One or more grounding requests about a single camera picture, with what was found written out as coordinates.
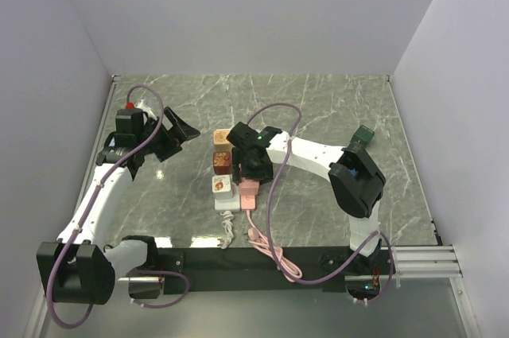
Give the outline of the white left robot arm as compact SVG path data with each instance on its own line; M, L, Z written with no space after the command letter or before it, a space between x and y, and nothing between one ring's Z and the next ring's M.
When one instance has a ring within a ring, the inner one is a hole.
M170 128L133 104L117 112L115 130L98 153L91 184L71 222L56 241L42 243L37 251L50 304L103 305L124 275L136 270L148 276L159 269L152 236L127 236L110 253L103 252L103 246L115 209L146 156L165 161L180 152L184 142L200 136L169 107L163 115Z

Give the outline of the dark green cube adapter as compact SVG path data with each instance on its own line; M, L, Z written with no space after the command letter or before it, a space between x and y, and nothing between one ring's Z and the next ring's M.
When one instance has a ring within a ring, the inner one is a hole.
M368 147L371 143L375 132L365 125L360 125L352 135L350 143L356 143L363 147Z

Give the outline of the pink cube plug adapter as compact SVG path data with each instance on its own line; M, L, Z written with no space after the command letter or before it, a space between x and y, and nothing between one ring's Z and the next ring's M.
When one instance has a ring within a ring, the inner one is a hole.
M240 196L257 196L259 191L259 182L253 180L242 180L239 183Z

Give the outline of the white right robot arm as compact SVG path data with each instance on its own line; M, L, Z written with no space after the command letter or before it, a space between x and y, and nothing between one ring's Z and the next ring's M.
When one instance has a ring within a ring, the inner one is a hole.
M365 274L377 263L380 249L379 202L386 184L381 169L359 143L328 146L267 126L261 131L237 123L227 134L232 144L233 181L275 186L278 165L287 165L327 180L339 208L348 215L350 267Z

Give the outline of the pink power strip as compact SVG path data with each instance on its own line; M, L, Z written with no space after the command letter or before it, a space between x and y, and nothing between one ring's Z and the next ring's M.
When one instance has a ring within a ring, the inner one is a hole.
M256 209L256 196L254 195L241 195L240 208L243 211L254 211Z

